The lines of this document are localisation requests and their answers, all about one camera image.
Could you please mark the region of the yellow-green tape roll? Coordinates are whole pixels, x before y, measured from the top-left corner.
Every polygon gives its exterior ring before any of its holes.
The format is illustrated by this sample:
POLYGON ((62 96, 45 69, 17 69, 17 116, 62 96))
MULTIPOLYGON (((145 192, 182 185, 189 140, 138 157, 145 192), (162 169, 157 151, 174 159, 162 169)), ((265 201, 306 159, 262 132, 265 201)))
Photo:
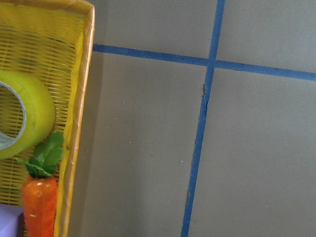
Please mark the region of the yellow-green tape roll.
POLYGON ((50 133, 55 106, 47 87, 25 73, 0 72, 0 158, 38 144, 50 133))

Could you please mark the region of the orange toy carrot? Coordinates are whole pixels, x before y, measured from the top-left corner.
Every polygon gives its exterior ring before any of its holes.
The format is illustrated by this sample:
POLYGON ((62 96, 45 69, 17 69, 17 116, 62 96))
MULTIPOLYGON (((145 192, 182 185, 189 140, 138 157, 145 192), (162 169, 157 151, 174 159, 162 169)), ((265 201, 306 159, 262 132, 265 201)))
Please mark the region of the orange toy carrot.
POLYGON ((53 236, 58 188, 54 174, 64 155, 63 143, 63 133, 53 132, 36 145, 30 159, 15 159, 29 174, 21 188, 28 237, 53 236))

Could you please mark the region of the purple foam block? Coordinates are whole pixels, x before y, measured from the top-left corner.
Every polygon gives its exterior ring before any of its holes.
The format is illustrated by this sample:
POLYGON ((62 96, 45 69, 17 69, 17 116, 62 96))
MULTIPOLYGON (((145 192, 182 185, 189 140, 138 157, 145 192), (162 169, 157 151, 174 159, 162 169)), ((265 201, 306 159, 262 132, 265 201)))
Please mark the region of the purple foam block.
POLYGON ((8 204, 0 204, 0 236, 22 237, 23 231, 23 208, 8 204))

